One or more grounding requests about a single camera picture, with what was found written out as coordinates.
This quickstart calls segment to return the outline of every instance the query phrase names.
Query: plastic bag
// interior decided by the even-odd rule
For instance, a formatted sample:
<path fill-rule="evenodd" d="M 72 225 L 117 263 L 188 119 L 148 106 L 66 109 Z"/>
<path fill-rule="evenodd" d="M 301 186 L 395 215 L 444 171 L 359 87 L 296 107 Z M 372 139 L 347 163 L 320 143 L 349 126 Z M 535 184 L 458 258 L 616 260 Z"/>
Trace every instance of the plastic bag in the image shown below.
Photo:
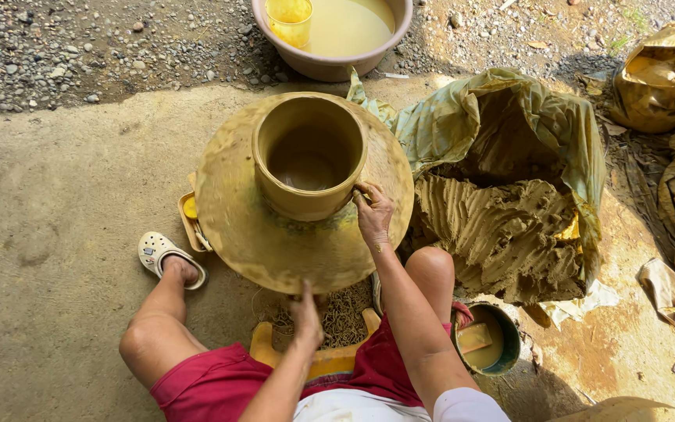
<path fill-rule="evenodd" d="M 675 127 L 675 22 L 640 43 L 617 69 L 611 118 L 647 133 Z"/>
<path fill-rule="evenodd" d="M 589 101 L 553 92 L 512 68 L 492 68 L 449 83 L 400 111 L 370 100 L 354 71 L 347 99 L 387 125 L 415 178 L 464 160 L 474 176 L 496 184 L 543 179 L 568 187 L 578 212 L 584 261 L 580 279 L 586 280 L 586 289 L 596 279 L 606 169 Z"/>

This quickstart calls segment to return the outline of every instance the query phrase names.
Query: person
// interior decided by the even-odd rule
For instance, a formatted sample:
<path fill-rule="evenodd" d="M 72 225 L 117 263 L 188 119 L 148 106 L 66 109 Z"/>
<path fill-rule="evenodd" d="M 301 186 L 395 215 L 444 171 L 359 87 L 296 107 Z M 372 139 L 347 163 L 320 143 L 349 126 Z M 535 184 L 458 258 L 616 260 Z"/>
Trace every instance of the person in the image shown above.
<path fill-rule="evenodd" d="M 293 340 L 272 369 L 239 343 L 208 350 L 197 341 L 184 326 L 184 286 L 199 284 L 203 269 L 178 248 L 155 256 L 155 242 L 165 248 L 170 241 L 161 234 L 140 241 L 143 263 L 161 281 L 129 322 L 119 351 L 167 420 L 509 420 L 481 392 L 449 338 L 452 257 L 426 247 L 403 268 L 388 237 L 392 201 L 376 184 L 356 187 L 370 199 L 353 191 L 359 228 L 382 280 L 385 315 L 357 350 L 348 381 L 305 388 L 324 338 L 308 283 L 292 307 Z"/>

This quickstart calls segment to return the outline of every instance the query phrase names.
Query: plastic cup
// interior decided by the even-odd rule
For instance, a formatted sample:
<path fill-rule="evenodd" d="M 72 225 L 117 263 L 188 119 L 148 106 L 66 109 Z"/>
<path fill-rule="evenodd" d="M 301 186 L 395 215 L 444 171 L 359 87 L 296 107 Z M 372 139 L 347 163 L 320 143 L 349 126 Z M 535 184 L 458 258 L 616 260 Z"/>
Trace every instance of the plastic cup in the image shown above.
<path fill-rule="evenodd" d="M 279 39 L 296 48 L 309 43 L 310 0 L 267 0 L 265 9 L 270 29 Z"/>

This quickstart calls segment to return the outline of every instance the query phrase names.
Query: clay pot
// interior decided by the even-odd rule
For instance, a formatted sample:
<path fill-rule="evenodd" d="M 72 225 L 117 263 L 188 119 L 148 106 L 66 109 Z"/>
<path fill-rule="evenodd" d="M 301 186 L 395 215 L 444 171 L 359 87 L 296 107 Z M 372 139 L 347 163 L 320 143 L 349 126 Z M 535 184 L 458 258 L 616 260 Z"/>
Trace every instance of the clay pot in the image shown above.
<path fill-rule="evenodd" d="M 280 53 L 280 57 L 296 72 L 324 82 L 342 82 L 350 79 L 346 70 L 348 64 L 352 64 L 359 76 L 363 76 L 377 66 L 385 54 L 395 48 L 408 31 L 410 18 L 413 16 L 413 1 L 384 1 L 387 2 L 395 17 L 395 33 L 392 38 L 375 50 L 345 57 L 324 57 L 306 53 L 279 39 L 267 24 L 266 0 L 251 0 L 251 10 L 254 12 L 254 20 L 257 21 L 259 30 L 275 46 L 277 52 Z"/>
<path fill-rule="evenodd" d="M 367 142 L 345 105 L 304 92 L 265 113 L 252 133 L 252 155 L 267 204 L 282 216 L 313 222 L 348 203 Z"/>

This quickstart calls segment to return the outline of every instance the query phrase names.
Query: concrete floor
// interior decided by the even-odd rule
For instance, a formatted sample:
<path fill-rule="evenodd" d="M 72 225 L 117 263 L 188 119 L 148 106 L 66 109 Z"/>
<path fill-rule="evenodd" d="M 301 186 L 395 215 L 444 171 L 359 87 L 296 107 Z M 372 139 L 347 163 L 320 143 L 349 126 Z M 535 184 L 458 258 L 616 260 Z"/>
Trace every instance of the concrete floor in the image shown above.
<path fill-rule="evenodd" d="M 425 81 L 366 88 L 403 107 L 432 91 L 435 81 Z M 214 130 L 251 101 L 309 89 L 344 95 L 347 85 L 283 84 L 257 93 L 206 86 L 0 116 L 0 420 L 162 420 L 117 352 L 127 321 L 155 285 L 136 258 L 136 241 L 156 230 L 188 247 L 176 202 L 191 190 L 186 175 Z M 675 406 L 675 330 L 657 319 L 634 280 L 659 254 L 610 192 L 604 204 L 602 281 L 623 301 L 583 323 L 567 321 L 561 332 L 523 314 L 546 371 L 537 376 L 520 362 L 512 377 L 483 383 L 515 420 L 580 410 L 587 401 L 577 389 L 596 400 L 633 395 Z M 211 283 L 187 296 L 187 325 L 210 348 L 248 346 L 259 287 L 214 254 L 197 257 Z"/>

